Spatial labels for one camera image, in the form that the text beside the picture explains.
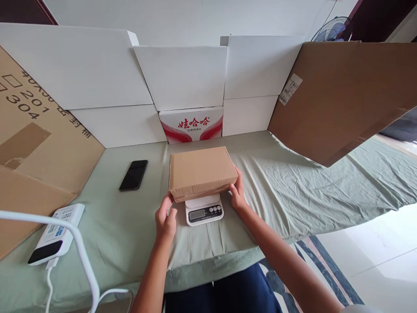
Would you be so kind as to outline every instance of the electric fan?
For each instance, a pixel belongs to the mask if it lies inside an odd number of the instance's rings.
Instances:
[[[352,38],[352,24],[348,17],[335,17],[323,25],[311,41],[349,41]]]

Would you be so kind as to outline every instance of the charging cable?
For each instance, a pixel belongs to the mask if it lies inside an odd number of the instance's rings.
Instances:
[[[99,285],[97,283],[96,276],[94,275],[93,268],[91,267],[91,263],[87,255],[86,247],[84,246],[83,237],[81,236],[81,233],[78,230],[78,228],[75,227],[73,224],[64,220],[59,220],[59,219],[48,217],[48,216],[19,213],[19,212],[9,212],[9,211],[2,211],[2,210],[0,210],[0,219],[18,220],[18,221],[24,221],[24,222],[41,223],[41,224],[53,224],[53,225],[58,225],[58,226],[67,228],[74,237],[74,240],[77,246],[78,255],[83,265],[84,273],[87,276],[87,280],[91,289],[91,294],[93,296],[93,303],[91,304],[91,309],[89,313],[95,313],[97,310],[97,306],[99,305],[99,302],[101,301],[101,299],[103,299],[103,297],[105,297],[109,293],[130,293],[130,304],[129,304],[128,312],[130,311],[130,307],[132,305],[132,299],[133,299],[133,294],[130,290],[115,288],[115,289],[109,289],[108,291],[103,293],[103,295],[100,295]],[[51,283],[50,275],[51,275],[51,271],[53,267],[56,266],[58,259],[59,258],[50,260],[46,266],[46,270],[47,270],[46,281],[50,289],[48,302],[46,304],[47,313],[49,312],[49,306],[50,306],[50,302],[52,299],[52,292],[53,292],[53,286]]]
[[[51,282],[51,271],[56,266],[59,259],[60,259],[59,257],[56,257],[55,259],[49,260],[48,264],[46,265],[46,283],[48,284],[48,287],[49,287],[49,296],[48,296],[48,301],[46,303],[45,313],[49,313],[49,306],[51,305],[51,300],[52,300],[53,286]]]

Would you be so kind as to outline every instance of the hand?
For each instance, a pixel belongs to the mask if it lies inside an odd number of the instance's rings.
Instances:
[[[245,196],[243,194],[244,187],[242,172],[237,167],[235,167],[235,169],[238,173],[238,179],[234,185],[229,185],[229,190],[232,192],[232,206],[239,213],[241,210],[248,207],[248,204],[246,203]]]
[[[174,203],[174,198],[168,191],[164,199],[162,200],[160,208],[155,212],[156,221],[156,241],[161,240],[174,240],[175,231],[177,229],[177,221],[175,216],[177,215],[177,209],[172,208],[167,215],[169,208]]]

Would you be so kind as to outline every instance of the kitchen scale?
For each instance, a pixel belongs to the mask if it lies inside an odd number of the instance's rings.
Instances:
[[[185,213],[189,226],[220,220],[224,215],[220,194],[216,193],[211,196],[187,200],[185,202]]]

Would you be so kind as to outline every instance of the cardboard box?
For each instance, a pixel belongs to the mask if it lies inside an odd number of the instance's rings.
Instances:
[[[152,104],[127,30],[0,23],[0,43],[65,110]]]
[[[278,96],[224,101],[223,137],[267,130]]]
[[[306,42],[268,130],[331,166],[417,105],[417,43]]]
[[[0,47],[0,199],[50,215],[74,199],[104,147]],[[41,225],[0,220],[0,259]]]
[[[176,202],[226,191],[237,178],[226,147],[171,154],[169,191]]]
[[[279,95],[304,37],[220,37],[228,47],[224,99]]]
[[[158,111],[223,104],[227,47],[133,49]]]
[[[185,143],[222,136],[223,107],[161,111],[159,119],[168,143]]]
[[[105,148],[166,141],[153,104],[71,110]]]

